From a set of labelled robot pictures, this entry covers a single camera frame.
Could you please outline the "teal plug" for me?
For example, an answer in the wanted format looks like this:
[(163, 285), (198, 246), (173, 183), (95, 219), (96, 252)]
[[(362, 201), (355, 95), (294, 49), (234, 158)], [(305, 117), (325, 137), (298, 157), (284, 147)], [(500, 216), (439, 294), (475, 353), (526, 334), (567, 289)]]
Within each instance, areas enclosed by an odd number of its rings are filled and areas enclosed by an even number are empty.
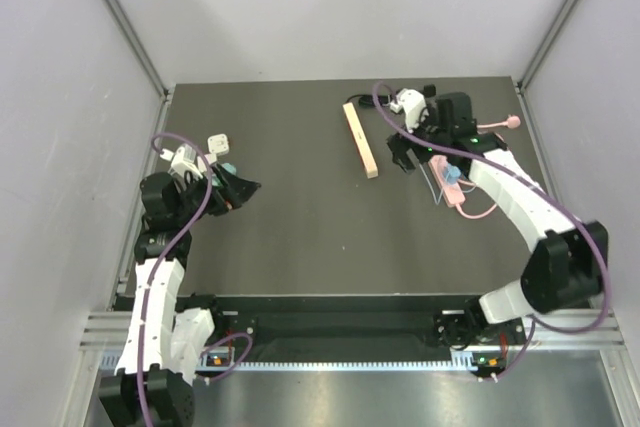
[(235, 175), (237, 173), (237, 168), (231, 163), (224, 163), (222, 167), (229, 173)]

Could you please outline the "blue plug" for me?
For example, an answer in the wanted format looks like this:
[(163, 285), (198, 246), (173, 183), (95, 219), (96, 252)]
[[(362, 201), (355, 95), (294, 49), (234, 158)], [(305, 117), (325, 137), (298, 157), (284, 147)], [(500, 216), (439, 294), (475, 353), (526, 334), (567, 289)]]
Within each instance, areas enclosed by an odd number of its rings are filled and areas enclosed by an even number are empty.
[(453, 166), (451, 164), (447, 164), (443, 168), (443, 179), (447, 185), (456, 185), (458, 183), (458, 179), (461, 176), (461, 171), (458, 167)]

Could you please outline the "white square plug adapter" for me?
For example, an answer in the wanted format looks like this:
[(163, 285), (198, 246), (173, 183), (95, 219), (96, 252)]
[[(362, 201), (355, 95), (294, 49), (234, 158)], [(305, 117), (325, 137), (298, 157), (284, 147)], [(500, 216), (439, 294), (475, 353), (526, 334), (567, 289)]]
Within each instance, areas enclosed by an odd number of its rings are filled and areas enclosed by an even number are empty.
[(230, 151), (230, 141), (226, 134), (215, 134), (207, 139), (207, 147), (211, 155), (224, 156)]

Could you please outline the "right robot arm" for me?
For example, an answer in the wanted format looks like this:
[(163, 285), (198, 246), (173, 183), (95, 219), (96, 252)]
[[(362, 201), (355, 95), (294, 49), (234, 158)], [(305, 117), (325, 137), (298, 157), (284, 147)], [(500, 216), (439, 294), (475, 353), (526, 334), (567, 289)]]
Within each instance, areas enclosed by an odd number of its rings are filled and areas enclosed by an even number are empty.
[(393, 162), (411, 173), (417, 163), (432, 164), (434, 175), (457, 168), (512, 222), (525, 241), (529, 260), (521, 276), (470, 301), (464, 310), (469, 335), (487, 343), (504, 324), (534, 319), (602, 296), (599, 326), (608, 311), (611, 283), (607, 267), (608, 232), (597, 221), (584, 223), (550, 197), (518, 164), (494, 125), (481, 125), (468, 94), (402, 89), (374, 95), (383, 117), (401, 114), (387, 140)]

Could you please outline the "pink power strip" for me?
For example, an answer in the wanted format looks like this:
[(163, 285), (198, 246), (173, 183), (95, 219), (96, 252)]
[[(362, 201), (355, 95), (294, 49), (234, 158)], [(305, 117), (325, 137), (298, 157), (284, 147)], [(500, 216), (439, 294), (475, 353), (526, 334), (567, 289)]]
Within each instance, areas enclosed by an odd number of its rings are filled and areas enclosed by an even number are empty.
[(434, 156), (428, 166), (437, 184), (436, 202), (444, 202), (450, 208), (461, 206), (465, 201), (465, 194), (459, 185), (459, 168), (450, 164), (443, 155)]

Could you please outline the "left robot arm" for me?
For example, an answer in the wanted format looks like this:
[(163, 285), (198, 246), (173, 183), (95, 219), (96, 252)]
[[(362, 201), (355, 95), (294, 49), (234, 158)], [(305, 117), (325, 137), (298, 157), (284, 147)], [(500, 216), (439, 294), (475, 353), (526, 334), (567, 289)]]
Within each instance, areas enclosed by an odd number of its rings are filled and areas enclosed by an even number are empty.
[(213, 298), (178, 305), (201, 217), (242, 207), (260, 189), (220, 166), (200, 176), (168, 172), (140, 183), (142, 230), (134, 246), (136, 288), (127, 338), (112, 375), (101, 380), (99, 400), (115, 426), (190, 426), (196, 370), (205, 344), (226, 334)]

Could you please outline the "beige wooden power strip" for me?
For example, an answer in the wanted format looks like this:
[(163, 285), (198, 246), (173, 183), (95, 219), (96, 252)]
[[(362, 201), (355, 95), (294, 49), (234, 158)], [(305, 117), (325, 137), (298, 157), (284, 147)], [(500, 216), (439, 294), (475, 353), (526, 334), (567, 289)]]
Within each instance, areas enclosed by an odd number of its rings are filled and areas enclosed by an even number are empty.
[(361, 158), (365, 175), (368, 179), (376, 178), (379, 175), (378, 166), (356, 112), (356, 108), (351, 102), (348, 102), (343, 105), (343, 111)]

